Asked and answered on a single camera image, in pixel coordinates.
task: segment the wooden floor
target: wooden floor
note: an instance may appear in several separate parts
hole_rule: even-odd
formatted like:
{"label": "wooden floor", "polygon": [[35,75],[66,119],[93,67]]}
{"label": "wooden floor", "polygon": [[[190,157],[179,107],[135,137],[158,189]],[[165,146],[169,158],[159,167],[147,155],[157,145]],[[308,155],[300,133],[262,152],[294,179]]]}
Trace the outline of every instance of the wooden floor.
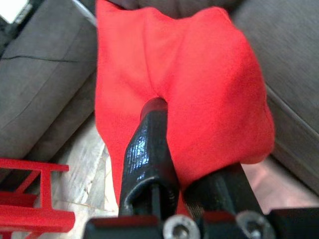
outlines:
{"label": "wooden floor", "polygon": [[[52,174],[52,201],[56,209],[75,213],[74,228],[66,234],[43,234],[40,239],[81,239],[91,217],[114,217],[115,202],[111,161],[91,117],[54,159],[68,164],[67,173]],[[243,165],[264,213],[272,208],[319,207],[319,198],[273,159]],[[14,233],[14,239],[25,238]]]}

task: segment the gray couch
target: gray couch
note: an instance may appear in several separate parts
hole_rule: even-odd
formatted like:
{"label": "gray couch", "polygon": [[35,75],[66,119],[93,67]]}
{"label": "gray couch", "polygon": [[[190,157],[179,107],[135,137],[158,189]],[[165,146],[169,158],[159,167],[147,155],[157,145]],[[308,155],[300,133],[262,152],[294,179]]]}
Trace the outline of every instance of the gray couch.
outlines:
{"label": "gray couch", "polygon": [[[245,0],[229,9],[265,76],[273,155],[319,194],[319,1]],[[0,156],[47,161],[93,111],[95,28],[70,0],[46,0],[4,57],[15,55],[75,61],[0,61]],[[0,171],[0,181],[7,175]],[[17,175],[2,185],[12,188]]]}

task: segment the black cable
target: black cable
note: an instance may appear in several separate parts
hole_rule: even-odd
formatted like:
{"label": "black cable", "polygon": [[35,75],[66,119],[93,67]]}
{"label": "black cable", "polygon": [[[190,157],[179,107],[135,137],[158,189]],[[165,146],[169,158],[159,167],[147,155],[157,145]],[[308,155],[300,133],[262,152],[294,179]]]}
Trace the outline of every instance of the black cable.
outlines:
{"label": "black cable", "polygon": [[40,57],[40,56],[27,56],[27,55],[3,57],[3,58],[0,58],[0,60],[12,60],[12,59],[16,59],[16,58],[28,58],[28,59],[35,59],[35,60],[53,61],[53,62],[68,62],[68,63],[83,63],[83,62],[95,62],[96,61],[96,60],[88,60],[88,61],[63,60],[63,59],[53,59],[53,58],[46,58],[46,57]]}

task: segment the metal screw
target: metal screw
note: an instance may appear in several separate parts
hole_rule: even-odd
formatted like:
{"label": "metal screw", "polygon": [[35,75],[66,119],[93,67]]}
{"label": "metal screw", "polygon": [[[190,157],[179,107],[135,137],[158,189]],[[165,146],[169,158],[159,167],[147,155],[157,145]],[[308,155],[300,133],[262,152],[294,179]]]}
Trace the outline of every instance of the metal screw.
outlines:
{"label": "metal screw", "polygon": [[164,239],[200,239],[200,232],[191,218],[174,215],[164,223],[163,237]]}
{"label": "metal screw", "polygon": [[236,222],[249,239],[276,239],[269,221],[259,213],[241,212],[236,216]]}

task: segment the red cloth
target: red cloth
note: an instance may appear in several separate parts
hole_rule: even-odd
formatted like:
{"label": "red cloth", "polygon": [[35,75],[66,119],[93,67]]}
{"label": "red cloth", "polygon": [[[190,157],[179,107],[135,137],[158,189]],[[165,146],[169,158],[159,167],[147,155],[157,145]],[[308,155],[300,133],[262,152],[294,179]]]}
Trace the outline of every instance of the red cloth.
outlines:
{"label": "red cloth", "polygon": [[127,11],[98,0],[97,19],[96,124],[111,156],[117,200],[125,149],[154,97],[168,103],[167,141],[183,189],[272,150],[261,70],[224,10],[175,20],[154,8]]}

